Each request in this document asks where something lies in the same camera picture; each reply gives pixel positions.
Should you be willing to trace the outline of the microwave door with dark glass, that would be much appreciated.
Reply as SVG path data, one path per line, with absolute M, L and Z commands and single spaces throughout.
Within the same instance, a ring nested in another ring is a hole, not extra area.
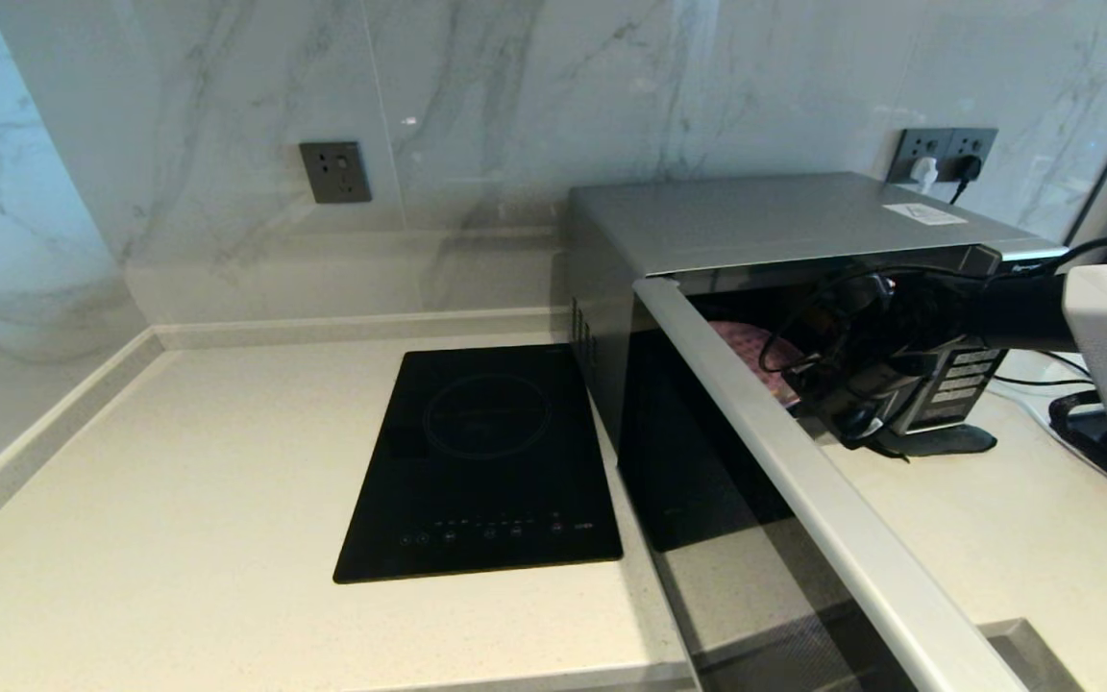
M 702 692 L 1026 692 L 677 282 L 624 339 L 621 477 Z

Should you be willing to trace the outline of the dark grey rubber mat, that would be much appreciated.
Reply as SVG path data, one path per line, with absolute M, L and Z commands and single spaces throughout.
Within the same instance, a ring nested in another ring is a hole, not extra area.
M 973 425 L 958 425 L 909 434 L 894 431 L 879 431 L 865 444 L 886 458 L 911 461 L 952 455 L 974 455 L 985 453 L 997 445 L 997 438 L 987 431 Z

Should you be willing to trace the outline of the white paper sticker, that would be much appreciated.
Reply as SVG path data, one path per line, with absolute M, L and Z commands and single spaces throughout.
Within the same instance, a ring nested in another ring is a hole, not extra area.
M 889 205 L 883 206 L 883 209 L 906 216 L 906 218 L 914 220 L 914 223 L 930 225 L 930 227 L 968 224 L 968 219 L 962 218 L 962 216 L 956 216 L 956 214 L 944 210 L 937 210 L 934 207 L 923 205 L 923 203 L 889 203 Z

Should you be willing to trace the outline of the black induction cooktop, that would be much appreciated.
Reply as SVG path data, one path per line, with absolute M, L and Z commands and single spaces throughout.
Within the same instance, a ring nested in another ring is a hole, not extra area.
M 623 555 L 571 347 L 427 350 L 401 359 L 334 582 Z

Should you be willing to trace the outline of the grey cabinet door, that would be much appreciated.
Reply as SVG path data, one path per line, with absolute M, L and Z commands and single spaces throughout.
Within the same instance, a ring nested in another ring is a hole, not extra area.
M 1084 692 L 1028 619 L 1002 619 L 977 627 L 1028 692 Z

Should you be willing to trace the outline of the grey single wall socket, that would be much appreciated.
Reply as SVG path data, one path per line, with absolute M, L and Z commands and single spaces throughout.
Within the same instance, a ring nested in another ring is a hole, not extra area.
M 363 153 L 356 141 L 300 143 L 313 202 L 319 205 L 373 202 Z

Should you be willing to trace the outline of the grey double wall socket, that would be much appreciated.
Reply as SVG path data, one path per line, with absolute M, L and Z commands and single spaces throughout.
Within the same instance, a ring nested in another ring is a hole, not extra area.
M 937 161 L 937 183 L 958 183 L 971 158 L 984 165 L 999 137 L 996 128 L 910 128 L 900 133 L 886 183 L 911 185 L 914 163 Z

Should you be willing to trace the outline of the purple plate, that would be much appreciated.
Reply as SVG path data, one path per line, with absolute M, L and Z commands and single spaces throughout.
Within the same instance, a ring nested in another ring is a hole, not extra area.
M 792 345 L 785 338 L 777 338 L 774 345 L 766 350 L 765 359 L 765 363 L 773 366 L 774 371 L 765 371 L 761 364 L 761 355 L 772 337 L 768 330 L 739 321 L 708 321 L 708 324 L 730 350 L 751 368 L 751 372 L 759 378 L 783 407 L 794 407 L 800 401 L 799 394 L 782 376 L 783 368 L 803 359 L 800 349 Z

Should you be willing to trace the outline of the black countertop appliance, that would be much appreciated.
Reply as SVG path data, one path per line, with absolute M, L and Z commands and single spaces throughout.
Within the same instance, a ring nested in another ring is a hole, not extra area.
M 1051 430 L 1107 477 L 1107 411 L 1097 390 L 1057 397 L 1048 407 Z

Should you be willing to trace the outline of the black power plug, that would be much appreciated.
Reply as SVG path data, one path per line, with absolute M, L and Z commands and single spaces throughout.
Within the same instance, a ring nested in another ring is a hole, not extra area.
M 968 155 L 959 161 L 959 165 L 956 166 L 956 192 L 950 197 L 950 205 L 956 205 L 962 194 L 968 192 L 970 184 L 979 179 L 983 166 L 984 161 L 977 157 L 977 155 Z

